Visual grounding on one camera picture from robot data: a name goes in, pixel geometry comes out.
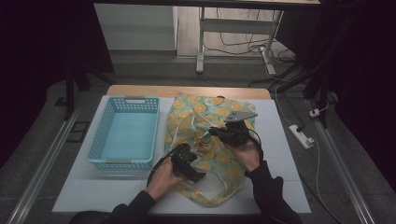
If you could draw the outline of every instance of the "electrical outlet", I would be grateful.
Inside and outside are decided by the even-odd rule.
[[[291,133],[297,138],[297,140],[301,143],[301,145],[305,149],[311,148],[314,144],[314,139],[312,138],[307,138],[303,131],[297,132],[297,125],[291,125],[289,126],[289,130]]]

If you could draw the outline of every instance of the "yellow floral cloth bag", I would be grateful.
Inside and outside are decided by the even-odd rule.
[[[181,93],[175,98],[166,122],[165,153],[181,143],[196,145],[203,156],[192,162],[191,166],[200,172],[216,174],[224,186],[212,198],[205,196],[189,182],[179,184],[178,192],[204,206],[217,206],[236,193],[245,181],[245,169],[216,136],[210,136],[204,144],[202,139],[207,137],[210,127],[225,126],[224,119],[232,111],[255,113],[255,110],[253,104],[222,97]],[[246,119],[245,122],[249,129],[254,130],[254,118]]]

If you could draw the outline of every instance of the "aluminum rail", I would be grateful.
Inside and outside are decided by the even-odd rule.
[[[309,101],[305,100],[305,103],[309,107],[309,109],[313,109]],[[315,125],[318,129],[321,139],[323,140],[327,152],[329,153],[330,158],[332,159],[332,163],[334,164],[335,170],[340,176],[341,182],[346,189],[346,192],[350,196],[352,204],[356,210],[356,213],[361,220],[362,224],[375,224],[374,217],[367,206],[366,201],[361,195],[361,191],[356,185],[355,181],[352,178],[351,173],[349,172],[347,165],[344,163],[344,160],[332,140],[332,135],[329,133],[327,129],[323,127],[321,122],[318,119],[314,119]]]
[[[73,127],[73,124],[79,114],[79,111],[86,99],[87,94],[87,92],[80,92],[78,94],[78,97],[76,99],[76,108],[74,112],[71,114],[69,120],[66,120],[64,122],[60,131],[55,137],[55,140],[49,147],[46,155],[43,157],[43,160],[40,162],[38,168],[35,170],[32,179],[30,180],[25,191],[20,197],[20,200],[14,208],[14,211],[11,213],[7,224],[22,224],[27,218],[30,209],[32,208],[38,195],[38,192],[43,187],[44,182],[46,181],[46,178],[50,172],[50,169],[52,168],[53,163],[55,163],[55,160],[58,157],[62,146],[64,145],[64,141],[66,140],[67,135]]]

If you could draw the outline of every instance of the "plastic basket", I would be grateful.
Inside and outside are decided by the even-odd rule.
[[[151,169],[159,102],[158,97],[109,97],[88,161],[105,170]]]

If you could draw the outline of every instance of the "floor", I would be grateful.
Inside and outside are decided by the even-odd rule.
[[[246,39],[243,35],[238,37],[238,39],[232,40],[230,38],[227,41],[237,42],[244,40]],[[213,40],[212,43],[214,47],[220,47],[219,40]],[[201,76],[195,74],[195,59],[191,56],[193,51],[188,53],[187,50],[185,53],[179,52],[179,57],[112,55],[116,72],[114,75],[108,76],[118,84],[245,88],[250,86],[265,89],[268,89],[275,81],[266,75],[262,58],[257,57],[257,55],[250,55],[245,58],[227,58],[223,57],[225,56],[224,54],[211,56],[208,50],[205,53],[209,57],[205,58],[205,72]],[[281,73],[288,66],[290,66],[289,63],[276,64],[276,71]],[[297,69],[293,75],[297,76],[298,74],[299,70]],[[102,95],[106,94],[106,90],[109,87],[103,80],[95,76],[89,75],[89,79],[92,83],[91,89],[88,92],[77,92],[77,96],[86,95],[86,100],[81,106],[76,122],[89,123],[92,121],[99,101]],[[261,82],[251,85],[251,82],[256,80]],[[276,100],[278,108],[283,112],[284,116],[279,110],[279,116],[281,117],[297,169],[305,182],[304,190],[312,210],[311,214],[301,214],[301,218],[304,223],[337,223],[326,212],[325,207],[321,205],[320,201],[323,201],[333,215],[339,218],[342,223],[364,223],[356,213],[353,199],[341,181],[330,155],[330,150],[326,147],[324,139],[319,134],[317,123],[308,115],[308,111],[311,108],[307,104],[315,106],[316,101],[315,99],[306,101],[302,96],[303,88],[304,83],[288,90],[285,94],[272,94],[272,99]],[[21,141],[8,163],[0,170],[0,223],[7,223],[9,216],[34,175],[35,169],[64,125],[65,108],[64,106],[55,105],[60,97],[65,97],[64,82],[57,83],[49,88],[48,101],[43,107],[40,116],[36,119],[30,132]],[[379,173],[364,148],[361,147],[353,134],[337,117],[333,110],[334,104],[335,102],[331,103],[327,109],[328,131],[332,135],[332,140],[360,190],[363,200],[373,215],[375,222],[369,221],[367,223],[394,223],[394,220],[396,220],[395,192]],[[318,144],[310,150],[303,149],[288,131],[290,123],[304,124],[304,133],[307,136],[315,137],[318,140]],[[38,194],[33,199],[34,203],[31,204],[32,207],[27,209],[27,211],[30,209],[30,212],[26,214],[24,223],[68,223],[70,220],[72,215],[53,214],[51,213],[51,208],[56,202],[77,156],[81,146],[81,141],[78,141],[80,137],[72,133],[67,135],[59,155],[49,170],[46,181],[41,188],[38,188]],[[215,218],[187,219],[184,217],[171,219],[170,217],[165,217],[164,220],[172,220],[173,223],[224,223],[224,220]]]

